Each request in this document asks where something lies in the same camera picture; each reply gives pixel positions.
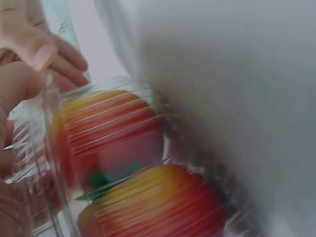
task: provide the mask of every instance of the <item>finger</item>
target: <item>finger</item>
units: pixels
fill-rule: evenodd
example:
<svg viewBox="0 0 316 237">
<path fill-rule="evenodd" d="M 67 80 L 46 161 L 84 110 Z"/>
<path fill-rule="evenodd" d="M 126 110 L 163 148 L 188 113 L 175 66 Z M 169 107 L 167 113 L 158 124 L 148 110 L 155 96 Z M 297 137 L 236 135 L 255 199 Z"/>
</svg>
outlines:
<svg viewBox="0 0 316 237">
<path fill-rule="evenodd" d="M 8 217 L 3 211 L 0 211 L 1 236 L 3 237 L 21 237 L 19 225 L 14 219 Z"/>
<path fill-rule="evenodd" d="M 55 39 L 60 55 L 62 55 L 81 72 L 86 72 L 88 70 L 87 61 L 75 47 L 57 35 L 53 35 L 53 38 Z"/>
<path fill-rule="evenodd" d="M 63 92 L 71 91 L 77 88 L 77 86 L 65 76 L 62 76 L 53 70 L 49 70 L 49 72 L 53 76 L 52 85 L 58 88 L 60 92 L 63 93 Z"/>
<path fill-rule="evenodd" d="M 0 153 L 0 179 L 9 178 L 15 166 L 15 159 L 11 150 L 5 150 Z"/>
<path fill-rule="evenodd" d="M 44 80 L 24 63 L 14 62 L 0 68 L 0 108 L 6 115 L 1 118 L 6 124 L 7 116 L 22 100 L 37 96 L 44 86 Z"/>
<path fill-rule="evenodd" d="M 20 204 L 13 197 L 0 195 L 0 210 L 7 214 L 10 218 L 17 220 L 17 213 L 19 212 Z"/>
<path fill-rule="evenodd" d="M 18 193 L 15 191 L 14 186 L 7 184 L 2 179 L 0 179 L 0 190 L 1 190 L 1 195 L 7 196 L 7 197 L 18 198 Z"/>
<path fill-rule="evenodd" d="M 0 47 L 14 51 L 35 70 L 45 69 L 57 56 L 57 46 L 52 38 L 31 26 L 16 7 L 5 9 L 1 5 Z"/>
<path fill-rule="evenodd" d="M 12 63 L 14 56 L 15 56 L 14 52 L 7 50 L 5 55 L 0 59 L 0 66 L 5 66 L 9 63 Z"/>
<path fill-rule="evenodd" d="M 50 69 L 67 77 L 76 86 L 83 86 L 89 83 L 83 73 L 62 56 L 58 56 L 56 60 L 51 63 Z"/>
</svg>

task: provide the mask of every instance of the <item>red apple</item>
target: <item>red apple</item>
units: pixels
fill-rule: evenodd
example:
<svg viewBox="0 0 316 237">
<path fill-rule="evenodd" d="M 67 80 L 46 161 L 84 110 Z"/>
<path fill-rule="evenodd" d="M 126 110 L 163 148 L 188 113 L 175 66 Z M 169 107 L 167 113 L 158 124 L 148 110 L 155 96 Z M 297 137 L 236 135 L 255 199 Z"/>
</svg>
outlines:
<svg viewBox="0 0 316 237">
<path fill-rule="evenodd" d="M 224 212 L 212 186 L 179 165 L 136 172 L 80 215 L 84 237 L 221 237 Z"/>
<path fill-rule="evenodd" d="M 53 118 L 57 163 L 71 189 L 89 188 L 93 171 L 122 178 L 129 166 L 158 163 L 163 131 L 157 114 L 139 96 L 101 91 L 64 103 Z"/>
</svg>

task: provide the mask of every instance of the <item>plastic clamshell container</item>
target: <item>plastic clamshell container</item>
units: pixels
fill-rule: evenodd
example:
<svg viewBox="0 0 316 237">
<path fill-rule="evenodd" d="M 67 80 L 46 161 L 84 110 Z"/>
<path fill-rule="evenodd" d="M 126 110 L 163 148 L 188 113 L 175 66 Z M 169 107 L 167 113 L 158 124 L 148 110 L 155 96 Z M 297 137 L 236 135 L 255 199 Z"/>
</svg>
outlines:
<svg viewBox="0 0 316 237">
<path fill-rule="evenodd" d="M 240 185 L 146 83 L 48 87 L 14 116 L 13 182 L 31 236 L 258 236 Z"/>
</svg>

